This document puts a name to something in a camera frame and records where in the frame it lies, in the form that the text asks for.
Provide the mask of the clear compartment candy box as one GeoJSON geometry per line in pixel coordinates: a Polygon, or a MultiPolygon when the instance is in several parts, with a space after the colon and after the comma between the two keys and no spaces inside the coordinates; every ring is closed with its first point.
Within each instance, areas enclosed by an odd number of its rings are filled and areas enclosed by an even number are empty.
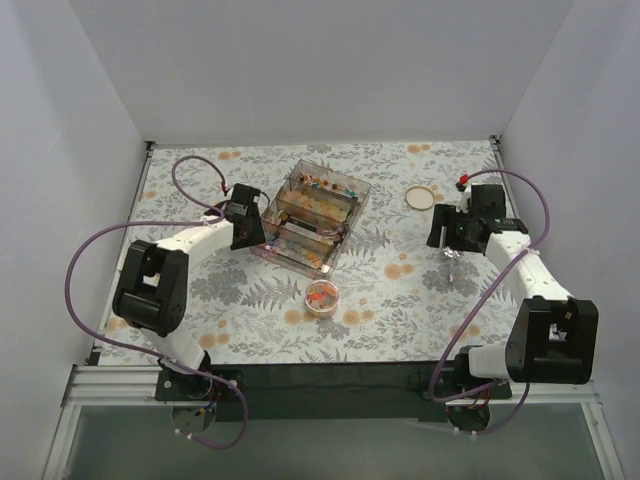
{"type": "Polygon", "coordinates": [[[371,185],[299,161],[261,216],[265,242],[251,253],[311,279],[329,278],[371,185]]]}

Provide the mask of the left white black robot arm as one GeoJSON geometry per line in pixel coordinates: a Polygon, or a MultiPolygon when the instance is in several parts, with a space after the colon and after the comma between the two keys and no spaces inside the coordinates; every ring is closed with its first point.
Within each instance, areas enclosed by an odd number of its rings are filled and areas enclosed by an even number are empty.
{"type": "Polygon", "coordinates": [[[182,325],[188,306],[189,273],[224,249],[265,241],[259,211],[263,193],[237,184],[231,198],[202,219],[155,242],[133,242],[112,301],[113,312],[139,331],[160,355],[170,381],[190,399],[205,398],[213,386],[209,355],[182,325]]]}

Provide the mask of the silver metal scoop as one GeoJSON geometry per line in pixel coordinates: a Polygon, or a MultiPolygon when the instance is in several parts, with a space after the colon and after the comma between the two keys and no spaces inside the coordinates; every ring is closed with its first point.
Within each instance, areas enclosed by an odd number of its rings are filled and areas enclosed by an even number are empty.
{"type": "Polygon", "coordinates": [[[441,228],[440,249],[444,257],[448,260],[448,281],[450,284],[455,282],[456,265],[461,257],[461,252],[451,248],[447,242],[447,228],[441,228]]]}

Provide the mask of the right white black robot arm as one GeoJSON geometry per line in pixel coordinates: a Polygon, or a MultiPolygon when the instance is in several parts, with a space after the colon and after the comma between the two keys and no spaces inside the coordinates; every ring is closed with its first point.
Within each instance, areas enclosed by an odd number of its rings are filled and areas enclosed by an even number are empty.
{"type": "Polygon", "coordinates": [[[519,310],[503,345],[469,346],[456,356],[450,378],[431,375],[429,397],[439,403],[475,397],[502,381],[584,385],[592,375],[599,312],[562,287],[537,252],[524,223],[506,213],[499,184],[460,181],[458,204],[434,208],[430,247],[483,254],[499,271],[519,310]]]}

